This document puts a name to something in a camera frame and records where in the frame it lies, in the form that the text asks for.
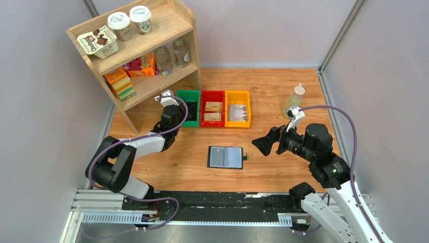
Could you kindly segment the black credit cards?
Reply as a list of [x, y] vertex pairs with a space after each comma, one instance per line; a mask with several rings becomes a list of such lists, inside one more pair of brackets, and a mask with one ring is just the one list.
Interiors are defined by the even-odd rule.
[[199, 118], [198, 115], [198, 102], [197, 101], [186, 101], [188, 107], [188, 115], [186, 121], [196, 122]]

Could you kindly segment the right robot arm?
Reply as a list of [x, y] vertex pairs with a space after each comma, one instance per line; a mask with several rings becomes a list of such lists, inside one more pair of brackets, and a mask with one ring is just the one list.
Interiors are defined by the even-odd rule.
[[306, 182], [289, 190], [294, 207], [315, 218], [337, 242], [391, 242], [364, 204], [362, 194], [353, 194], [358, 186], [351, 180], [349, 165], [332, 151], [333, 138], [327, 127], [309, 124], [304, 135], [299, 135], [295, 128], [286, 128], [272, 127], [264, 137], [252, 140], [252, 144], [267, 156], [278, 142], [276, 154], [290, 151], [307, 160], [312, 176], [326, 189], [343, 217]]

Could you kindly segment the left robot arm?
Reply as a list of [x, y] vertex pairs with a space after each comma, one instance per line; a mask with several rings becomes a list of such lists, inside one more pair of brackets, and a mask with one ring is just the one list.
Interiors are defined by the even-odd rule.
[[153, 187], [131, 176], [134, 161], [169, 149], [187, 115], [186, 105], [168, 105], [148, 134], [130, 139], [104, 138], [87, 166], [85, 176], [98, 189], [108, 189], [132, 199], [145, 199]]

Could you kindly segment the black card holder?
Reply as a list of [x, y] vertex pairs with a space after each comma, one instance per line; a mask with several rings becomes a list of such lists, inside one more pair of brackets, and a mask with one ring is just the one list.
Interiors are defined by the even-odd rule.
[[243, 153], [242, 147], [209, 146], [208, 168], [218, 169], [243, 169], [243, 162], [247, 160], [247, 153]]

